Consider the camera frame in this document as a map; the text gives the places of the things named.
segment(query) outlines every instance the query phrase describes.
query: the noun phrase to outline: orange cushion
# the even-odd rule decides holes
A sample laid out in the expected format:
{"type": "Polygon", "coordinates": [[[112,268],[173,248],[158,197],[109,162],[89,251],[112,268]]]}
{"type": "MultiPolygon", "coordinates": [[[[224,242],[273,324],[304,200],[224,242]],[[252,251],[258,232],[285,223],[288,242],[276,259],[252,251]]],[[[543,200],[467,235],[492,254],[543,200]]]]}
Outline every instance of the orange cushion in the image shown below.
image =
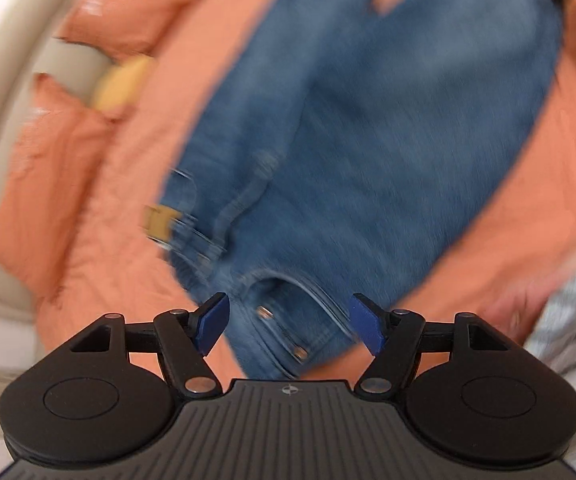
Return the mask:
{"type": "Polygon", "coordinates": [[[79,0],[57,37],[103,50],[118,61],[149,54],[192,0],[79,0]]]}
{"type": "Polygon", "coordinates": [[[39,298],[62,278],[78,215],[114,126],[50,76],[34,80],[0,205],[0,264],[39,298]]]}

